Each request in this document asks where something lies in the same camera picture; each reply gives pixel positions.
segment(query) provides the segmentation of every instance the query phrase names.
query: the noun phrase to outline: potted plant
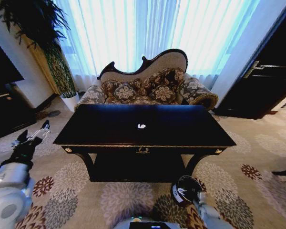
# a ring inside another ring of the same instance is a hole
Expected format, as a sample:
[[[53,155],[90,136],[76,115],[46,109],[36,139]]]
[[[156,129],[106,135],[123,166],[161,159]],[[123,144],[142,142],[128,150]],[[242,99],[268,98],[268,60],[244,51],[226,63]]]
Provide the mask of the potted plant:
[[[0,0],[0,20],[10,25],[16,25],[19,31],[15,38],[21,43],[21,36],[26,35],[32,40],[31,45],[40,46],[57,85],[62,100],[71,111],[79,101],[74,82],[66,61],[63,58],[58,40],[65,38],[55,28],[69,29],[63,11],[52,0]]]

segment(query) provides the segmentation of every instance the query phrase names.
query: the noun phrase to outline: door handle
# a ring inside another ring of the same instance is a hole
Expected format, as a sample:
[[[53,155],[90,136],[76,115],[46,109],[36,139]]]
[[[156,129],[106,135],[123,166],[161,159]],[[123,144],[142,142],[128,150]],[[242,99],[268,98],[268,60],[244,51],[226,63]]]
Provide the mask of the door handle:
[[[261,65],[261,67],[265,67],[265,68],[286,68],[286,66],[283,65]]]
[[[251,68],[247,71],[247,73],[243,76],[244,79],[247,79],[249,75],[253,72],[253,70],[263,70],[265,67],[257,67],[259,61],[254,61]]]

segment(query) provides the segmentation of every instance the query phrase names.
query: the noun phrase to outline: dark wooden door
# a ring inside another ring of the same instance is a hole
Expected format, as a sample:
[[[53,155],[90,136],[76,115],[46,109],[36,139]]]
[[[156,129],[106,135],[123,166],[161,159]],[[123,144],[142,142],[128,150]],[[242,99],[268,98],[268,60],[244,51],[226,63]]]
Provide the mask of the dark wooden door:
[[[286,15],[234,84],[218,115],[262,118],[286,97]]]

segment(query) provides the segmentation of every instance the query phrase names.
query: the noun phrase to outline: sofa armrest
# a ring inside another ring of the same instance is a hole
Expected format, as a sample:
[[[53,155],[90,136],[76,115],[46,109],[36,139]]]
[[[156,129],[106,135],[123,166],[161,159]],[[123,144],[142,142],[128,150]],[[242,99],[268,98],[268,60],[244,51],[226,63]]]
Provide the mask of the sofa armrest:
[[[99,85],[92,85],[88,88],[80,101],[75,105],[76,110],[81,104],[103,104],[107,96]]]
[[[193,77],[187,78],[178,86],[178,93],[189,105],[203,105],[207,110],[212,110],[218,102],[218,96]]]
[[[189,73],[184,73],[183,80],[187,80],[187,79],[190,79],[190,78],[193,78],[193,77]]]
[[[101,80],[98,80],[98,79],[94,79],[93,81],[92,81],[92,86],[93,85],[98,85],[100,88],[102,88],[102,82],[101,82]]]

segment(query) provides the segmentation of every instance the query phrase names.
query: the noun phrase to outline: wall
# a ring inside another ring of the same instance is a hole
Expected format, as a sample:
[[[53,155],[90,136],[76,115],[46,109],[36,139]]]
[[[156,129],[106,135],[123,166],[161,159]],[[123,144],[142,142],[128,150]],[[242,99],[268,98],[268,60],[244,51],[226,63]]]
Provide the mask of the wall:
[[[237,80],[285,6],[286,0],[260,0],[250,22],[212,88],[212,92],[219,97],[216,108]]]
[[[16,85],[28,104],[36,108],[53,94],[53,90],[24,42],[19,45],[14,38],[16,31],[11,27],[9,33],[5,23],[0,21],[0,46],[24,78]]]

